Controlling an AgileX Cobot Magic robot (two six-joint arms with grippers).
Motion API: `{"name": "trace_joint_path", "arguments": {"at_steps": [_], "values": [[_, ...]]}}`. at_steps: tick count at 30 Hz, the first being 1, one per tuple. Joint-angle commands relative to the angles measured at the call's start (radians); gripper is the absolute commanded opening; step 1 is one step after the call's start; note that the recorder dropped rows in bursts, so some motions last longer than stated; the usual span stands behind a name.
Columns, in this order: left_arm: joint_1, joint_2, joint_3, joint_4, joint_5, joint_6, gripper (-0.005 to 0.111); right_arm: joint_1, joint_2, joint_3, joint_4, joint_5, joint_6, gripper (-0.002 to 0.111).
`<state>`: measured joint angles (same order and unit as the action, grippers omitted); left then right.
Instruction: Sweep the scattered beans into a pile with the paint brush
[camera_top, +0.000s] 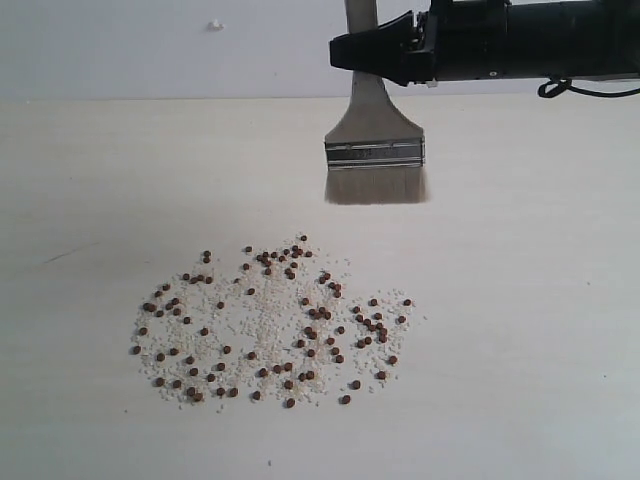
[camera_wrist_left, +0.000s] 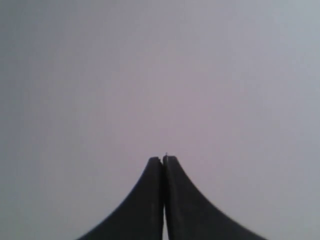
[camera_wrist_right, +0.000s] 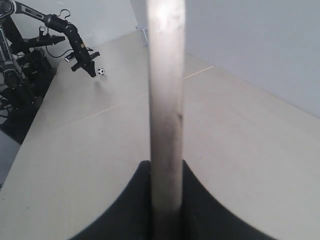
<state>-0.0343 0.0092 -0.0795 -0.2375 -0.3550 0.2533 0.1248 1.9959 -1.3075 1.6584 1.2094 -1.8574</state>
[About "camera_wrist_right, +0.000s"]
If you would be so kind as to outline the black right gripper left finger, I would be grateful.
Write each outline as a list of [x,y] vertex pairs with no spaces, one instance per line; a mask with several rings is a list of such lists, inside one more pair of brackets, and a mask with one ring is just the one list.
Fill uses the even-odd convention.
[[150,240],[150,166],[141,161],[119,197],[73,240]]

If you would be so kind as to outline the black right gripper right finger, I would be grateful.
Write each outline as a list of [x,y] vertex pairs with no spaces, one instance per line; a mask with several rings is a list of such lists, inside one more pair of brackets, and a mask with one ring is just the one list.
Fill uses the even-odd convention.
[[186,161],[183,166],[183,240],[272,240],[273,238],[243,221],[201,184]]

